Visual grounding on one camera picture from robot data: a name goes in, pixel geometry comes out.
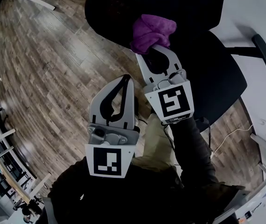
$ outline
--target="purple cloth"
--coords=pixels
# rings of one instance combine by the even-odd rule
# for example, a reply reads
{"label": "purple cloth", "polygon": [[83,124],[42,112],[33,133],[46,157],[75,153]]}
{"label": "purple cloth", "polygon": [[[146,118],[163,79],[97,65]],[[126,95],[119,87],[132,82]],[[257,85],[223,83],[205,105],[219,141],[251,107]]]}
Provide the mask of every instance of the purple cloth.
{"label": "purple cloth", "polygon": [[148,49],[155,44],[169,48],[169,35],[173,34],[175,30],[175,21],[143,14],[133,24],[131,50],[137,54],[147,54]]}

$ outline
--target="chair backrest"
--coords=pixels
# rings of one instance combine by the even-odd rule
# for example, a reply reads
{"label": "chair backrest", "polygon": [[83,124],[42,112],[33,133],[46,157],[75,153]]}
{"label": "chair backrest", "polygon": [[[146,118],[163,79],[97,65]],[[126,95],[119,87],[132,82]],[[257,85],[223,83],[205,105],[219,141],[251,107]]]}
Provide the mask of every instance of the chair backrest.
{"label": "chair backrest", "polygon": [[129,48],[132,25],[141,14],[153,14],[177,23],[170,39],[192,39],[217,26],[223,0],[86,0],[85,16],[101,36]]}
{"label": "chair backrest", "polygon": [[53,205],[52,205],[51,199],[49,197],[43,197],[43,202],[44,202],[45,209],[47,212],[48,223],[57,224],[57,220],[54,216]]}

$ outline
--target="dark jacket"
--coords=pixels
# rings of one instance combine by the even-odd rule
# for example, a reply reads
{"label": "dark jacket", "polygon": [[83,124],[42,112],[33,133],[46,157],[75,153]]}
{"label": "dark jacket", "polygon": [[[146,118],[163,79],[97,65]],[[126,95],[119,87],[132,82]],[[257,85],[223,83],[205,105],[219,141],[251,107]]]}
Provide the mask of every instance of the dark jacket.
{"label": "dark jacket", "polygon": [[[57,222],[214,220],[222,207],[203,188],[217,183],[210,149],[193,119],[183,120],[171,129],[175,155],[183,169],[183,189],[175,168],[155,173],[131,165],[124,179],[102,178],[90,176],[84,158],[64,171],[52,185],[49,197]],[[47,223],[43,215],[37,224],[42,223]]]}

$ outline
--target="person's arm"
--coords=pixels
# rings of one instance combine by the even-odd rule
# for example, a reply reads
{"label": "person's arm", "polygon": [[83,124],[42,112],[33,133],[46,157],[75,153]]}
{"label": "person's arm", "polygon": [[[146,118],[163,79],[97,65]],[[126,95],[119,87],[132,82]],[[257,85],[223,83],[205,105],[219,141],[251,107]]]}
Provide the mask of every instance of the person's arm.
{"label": "person's arm", "polygon": [[182,168],[184,186],[201,187],[218,182],[211,163],[211,150],[192,118],[170,125],[175,143],[175,156]]}
{"label": "person's arm", "polygon": [[86,157],[65,170],[53,183],[48,197],[58,223],[76,223],[81,218],[80,197],[90,177]]}
{"label": "person's arm", "polygon": [[30,210],[32,216],[35,217],[35,212],[34,212],[34,210],[32,210],[31,208],[29,208],[29,210]]}

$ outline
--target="chair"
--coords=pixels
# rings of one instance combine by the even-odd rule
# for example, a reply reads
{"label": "chair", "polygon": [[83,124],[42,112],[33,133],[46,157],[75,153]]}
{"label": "chair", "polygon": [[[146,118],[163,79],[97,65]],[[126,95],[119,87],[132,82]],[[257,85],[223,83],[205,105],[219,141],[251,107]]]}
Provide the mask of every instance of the chair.
{"label": "chair", "polygon": [[[170,49],[177,54],[191,82],[194,118],[205,117],[213,124],[247,87],[231,54],[263,58],[266,63],[266,43],[259,35],[253,38],[255,48],[226,48],[209,32],[220,22],[223,1],[86,0],[85,16],[99,35],[127,48],[132,41],[132,24],[141,14],[176,21]],[[197,126],[203,131],[208,125],[198,122]]]}

